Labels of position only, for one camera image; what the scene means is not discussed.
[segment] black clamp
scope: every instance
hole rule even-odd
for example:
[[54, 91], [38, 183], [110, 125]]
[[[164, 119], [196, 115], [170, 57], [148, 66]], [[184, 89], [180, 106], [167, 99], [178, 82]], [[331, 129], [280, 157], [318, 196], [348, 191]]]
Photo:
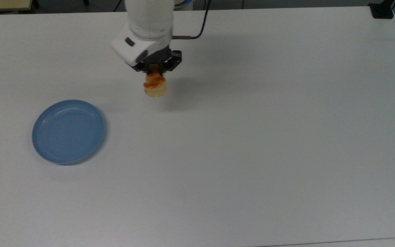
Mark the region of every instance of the black clamp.
[[150, 74], [150, 65], [157, 64], [159, 73], [162, 75], [166, 71], [174, 70], [182, 62], [182, 52], [180, 50], [171, 50], [169, 46], [162, 50], [158, 50], [152, 55], [142, 59], [137, 65], [132, 68], [135, 71], [143, 71]]

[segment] blue plate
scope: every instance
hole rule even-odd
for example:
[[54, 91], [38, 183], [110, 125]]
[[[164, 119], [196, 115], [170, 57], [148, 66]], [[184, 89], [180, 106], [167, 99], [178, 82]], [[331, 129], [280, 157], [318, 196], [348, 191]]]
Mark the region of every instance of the blue plate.
[[46, 109], [32, 132], [36, 152], [56, 164], [73, 164], [91, 155], [101, 144], [105, 121], [93, 105], [65, 100]]

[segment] black button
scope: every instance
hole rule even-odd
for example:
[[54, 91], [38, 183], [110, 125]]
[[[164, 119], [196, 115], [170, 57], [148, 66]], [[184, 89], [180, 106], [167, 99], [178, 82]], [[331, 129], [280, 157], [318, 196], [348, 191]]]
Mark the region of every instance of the black button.
[[126, 43], [128, 44], [128, 45], [130, 45], [130, 46], [134, 46], [135, 45], [135, 42], [133, 42], [130, 38], [126, 38], [124, 41], [126, 41]]

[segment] plate rim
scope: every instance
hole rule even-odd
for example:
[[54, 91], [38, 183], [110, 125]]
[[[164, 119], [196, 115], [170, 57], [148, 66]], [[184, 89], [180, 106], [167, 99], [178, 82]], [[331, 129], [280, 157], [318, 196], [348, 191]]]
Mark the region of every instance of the plate rim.
[[[95, 147], [94, 147], [87, 155], [83, 156], [82, 158], [78, 158], [77, 160], [75, 160], [75, 161], [70, 161], [70, 162], [57, 162], [57, 161], [50, 160], [50, 159], [46, 158], [45, 156], [43, 156], [43, 152], [40, 152], [40, 151], [38, 150], [38, 147], [36, 147], [36, 144], [35, 144], [35, 136], [36, 136], [36, 139], [37, 139], [37, 134], [35, 135], [35, 133], [37, 133], [37, 128], [39, 128], [39, 126], [40, 126], [39, 119], [41, 119], [41, 117], [43, 117], [44, 114], [46, 114], [46, 112], [47, 112], [48, 110], [50, 110], [51, 108], [53, 108], [54, 106], [59, 105], [59, 104], [63, 104], [63, 103], [74, 102], [74, 101], [75, 101], [75, 102], [82, 103], [82, 104], [89, 105], [89, 106], [91, 106], [93, 109], [95, 109], [95, 110], [99, 113], [99, 116], [100, 116], [100, 119], [101, 119], [101, 123], [102, 123], [102, 129], [101, 129], [101, 134], [100, 134], [101, 138], [100, 138], [100, 140], [97, 142], [97, 144], [95, 145]], [[59, 101], [59, 102], [57, 102], [57, 103], [54, 103], [53, 105], [50, 105], [49, 107], [47, 107], [47, 109], [45, 109], [44, 111], [42, 111], [42, 113], [37, 117], [37, 119], [36, 119], [36, 121], [35, 121], [35, 123], [34, 123], [34, 125], [33, 125], [32, 137], [31, 137], [31, 138], [32, 138], [32, 144], [33, 144], [34, 150], [36, 151], [37, 154], [39, 154], [39, 156], [40, 156], [41, 158], [43, 158], [43, 159], [46, 160], [46, 161], [52, 162], [52, 163], [54, 163], [54, 164], [59, 164], [59, 165], [70, 165], [70, 164], [78, 164], [78, 163], [80, 163], [81, 161], [85, 160], [86, 158], [89, 158], [89, 157], [90, 157], [91, 155], [93, 155], [94, 153], [96, 153], [96, 151], [98, 150], [98, 148], [100, 147], [100, 145], [103, 143], [103, 140], [104, 140], [104, 138], [105, 138], [105, 132], [106, 132], [105, 118], [103, 117], [103, 114], [101, 113], [101, 111], [100, 111], [96, 106], [94, 106], [93, 104], [88, 103], [88, 102], [86, 102], [86, 101], [84, 101], [84, 100], [79, 100], [79, 99], [67, 99], [67, 100], [62, 100], [62, 101]]]

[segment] food item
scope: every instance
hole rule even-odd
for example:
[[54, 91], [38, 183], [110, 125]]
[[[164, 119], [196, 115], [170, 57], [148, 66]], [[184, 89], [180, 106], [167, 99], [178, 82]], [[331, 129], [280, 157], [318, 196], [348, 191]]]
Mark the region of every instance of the food item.
[[167, 83], [164, 75], [160, 75], [157, 64], [150, 65], [152, 73], [146, 75], [144, 92], [150, 97], [160, 97], [167, 92]]

